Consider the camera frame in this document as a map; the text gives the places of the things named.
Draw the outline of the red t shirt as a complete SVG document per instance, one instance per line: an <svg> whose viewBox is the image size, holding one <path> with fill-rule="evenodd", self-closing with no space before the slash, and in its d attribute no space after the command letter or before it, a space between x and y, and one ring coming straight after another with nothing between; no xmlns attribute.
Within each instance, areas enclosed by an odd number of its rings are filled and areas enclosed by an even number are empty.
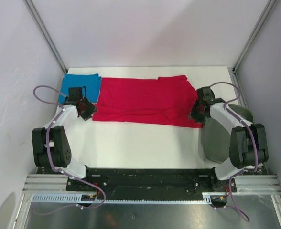
<svg viewBox="0 0 281 229"><path fill-rule="evenodd" d="M185 75L103 78L93 120L202 128L189 119L197 92Z"/></svg>

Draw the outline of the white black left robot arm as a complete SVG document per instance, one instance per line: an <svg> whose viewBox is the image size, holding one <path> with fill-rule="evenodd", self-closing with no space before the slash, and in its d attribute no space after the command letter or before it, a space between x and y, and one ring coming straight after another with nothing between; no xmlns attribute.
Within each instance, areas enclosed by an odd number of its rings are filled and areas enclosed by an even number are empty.
<svg viewBox="0 0 281 229"><path fill-rule="evenodd" d="M49 88L40 85L34 88L33 95L40 102L57 106L55 115L44 127L32 130L32 149L34 163L38 168L49 168L54 172L77 179L79 188L87 191L92 188L93 178L86 175L87 166L73 158L66 131L77 119L89 120L97 111L95 105L86 98L86 87L71 87L62 103L52 103L38 97L36 90Z"/></svg>

